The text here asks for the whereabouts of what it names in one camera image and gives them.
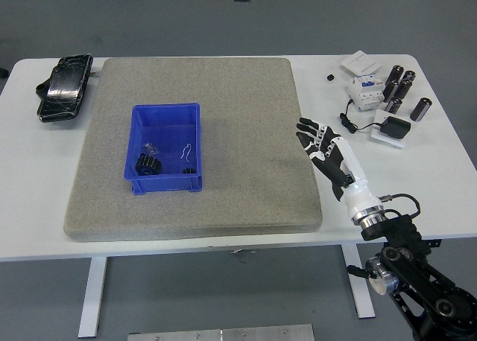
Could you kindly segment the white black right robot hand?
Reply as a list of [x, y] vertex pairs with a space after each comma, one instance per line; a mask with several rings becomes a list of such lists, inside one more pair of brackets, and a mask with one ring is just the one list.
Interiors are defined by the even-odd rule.
[[314, 166], [332, 183], [336, 199], [343, 202], [352, 222], [374, 224], [385, 220], [380, 199], [369, 183], [347, 140], [331, 127], [300, 118], [298, 137]]

